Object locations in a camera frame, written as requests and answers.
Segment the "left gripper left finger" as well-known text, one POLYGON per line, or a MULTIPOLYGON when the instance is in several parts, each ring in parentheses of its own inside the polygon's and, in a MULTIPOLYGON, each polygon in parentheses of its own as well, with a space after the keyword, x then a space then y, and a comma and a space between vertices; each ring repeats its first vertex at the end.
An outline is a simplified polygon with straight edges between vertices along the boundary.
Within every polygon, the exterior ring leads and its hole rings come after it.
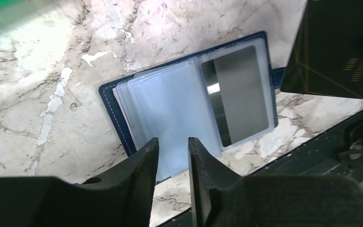
POLYGON ((0 227, 147 227, 158 138, 83 183, 53 176, 0 177, 0 227))

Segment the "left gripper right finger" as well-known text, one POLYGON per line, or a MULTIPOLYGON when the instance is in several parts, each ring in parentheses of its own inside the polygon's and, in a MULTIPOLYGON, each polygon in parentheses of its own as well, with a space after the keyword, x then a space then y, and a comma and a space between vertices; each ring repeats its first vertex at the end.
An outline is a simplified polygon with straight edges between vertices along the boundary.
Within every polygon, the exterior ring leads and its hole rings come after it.
POLYGON ((188 139, 195 227, 363 227, 363 190, 344 176, 241 176, 188 139))

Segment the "navy blue card holder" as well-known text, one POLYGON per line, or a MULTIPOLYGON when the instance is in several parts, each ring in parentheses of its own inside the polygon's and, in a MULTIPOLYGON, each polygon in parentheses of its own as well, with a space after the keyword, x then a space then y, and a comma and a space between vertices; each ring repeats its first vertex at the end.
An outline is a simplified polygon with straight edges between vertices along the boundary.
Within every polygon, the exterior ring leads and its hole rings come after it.
POLYGON ((278 125, 275 89, 281 70, 272 69, 265 31, 238 38, 161 65, 105 83, 99 95, 128 156, 134 155, 152 138, 159 139, 156 182, 188 169, 188 139, 198 138, 215 157, 237 147, 224 148, 210 105, 201 63, 249 46, 256 46, 273 131, 278 125))

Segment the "silver grey card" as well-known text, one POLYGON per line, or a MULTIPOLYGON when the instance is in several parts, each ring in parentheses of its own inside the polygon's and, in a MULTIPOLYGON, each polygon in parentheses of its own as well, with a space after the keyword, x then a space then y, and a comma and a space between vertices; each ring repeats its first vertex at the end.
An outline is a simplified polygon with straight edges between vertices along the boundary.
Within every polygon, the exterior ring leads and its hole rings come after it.
POLYGON ((205 61, 200 68, 224 148, 273 129, 256 46, 205 61))

